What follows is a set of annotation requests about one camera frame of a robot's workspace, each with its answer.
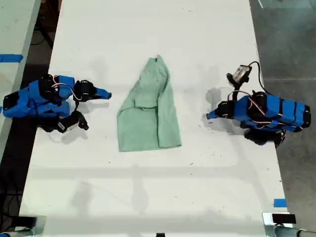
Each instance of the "folded cloth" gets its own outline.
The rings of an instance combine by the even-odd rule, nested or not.
[[[118,112],[120,152],[181,146],[170,75],[163,59],[150,58]]]

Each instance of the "floor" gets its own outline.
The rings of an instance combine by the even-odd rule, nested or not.
[[[315,111],[316,0],[250,0],[250,4],[266,89],[284,99],[307,103],[311,111]],[[51,49],[45,41],[36,45],[41,40],[41,34],[34,32],[32,44],[35,45],[30,47],[24,84],[48,72]],[[21,139],[29,143],[19,151],[14,146],[10,149],[10,144],[16,142],[19,137],[16,132],[25,129],[28,122],[13,122],[8,149],[6,147],[3,155],[9,158],[19,153],[19,162],[25,164],[18,165],[25,167],[24,171],[16,171],[20,174],[17,176],[19,193],[23,192],[36,130],[30,126],[25,132],[28,137]],[[277,156],[289,211],[296,214],[299,228],[316,231],[316,145],[313,138],[316,138],[313,126],[300,133],[288,133],[277,149]],[[12,215],[18,213],[18,206],[13,204],[11,212]]]

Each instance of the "black cable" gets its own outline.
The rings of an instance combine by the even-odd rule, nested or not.
[[[261,68],[260,68],[260,64],[259,64],[259,62],[257,62],[257,61],[253,61],[252,63],[250,63],[248,66],[250,67],[252,64],[257,64],[257,66],[258,66],[258,80],[259,80],[259,83],[260,83],[260,86],[261,86],[261,88],[265,91],[265,93],[267,93],[267,94],[269,94],[269,95],[272,95],[271,93],[269,93],[264,87],[263,87],[263,85],[262,85],[262,82],[261,82],[261,79],[260,79],[260,77],[261,77]]]

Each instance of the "table surface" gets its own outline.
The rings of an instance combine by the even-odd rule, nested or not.
[[[119,153],[117,112],[148,58],[167,64],[180,148]],[[248,0],[63,1],[49,72],[112,92],[82,103],[90,129],[38,129],[21,215],[44,236],[265,236],[284,192],[274,144],[203,115],[233,90],[226,73],[258,60]],[[260,90],[257,69],[245,91]]]
[[[40,0],[0,0],[0,54],[22,54],[21,63],[0,63],[0,101],[20,89]],[[0,116],[0,162],[11,127],[10,118]]]

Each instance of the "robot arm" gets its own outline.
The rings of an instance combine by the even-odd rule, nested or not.
[[[284,140],[285,131],[299,132],[310,126],[310,107],[305,104],[280,99],[265,89],[265,92],[253,91],[252,95],[239,91],[242,83],[248,82],[250,71],[250,66],[241,65],[234,75],[227,74],[235,87],[231,93],[233,99],[222,101],[217,109],[207,114],[207,119],[236,119],[241,128],[249,128],[245,137],[259,145],[274,141],[278,146]],[[239,92],[247,95],[237,100]]]
[[[70,114],[66,101],[71,95],[76,102]],[[44,75],[28,87],[4,97],[3,115],[8,118],[34,117],[38,126],[45,131],[55,129],[64,133],[74,125],[88,130],[87,122],[77,107],[79,102],[93,99],[110,99],[111,93],[96,88],[87,80],[77,81],[67,76]]]

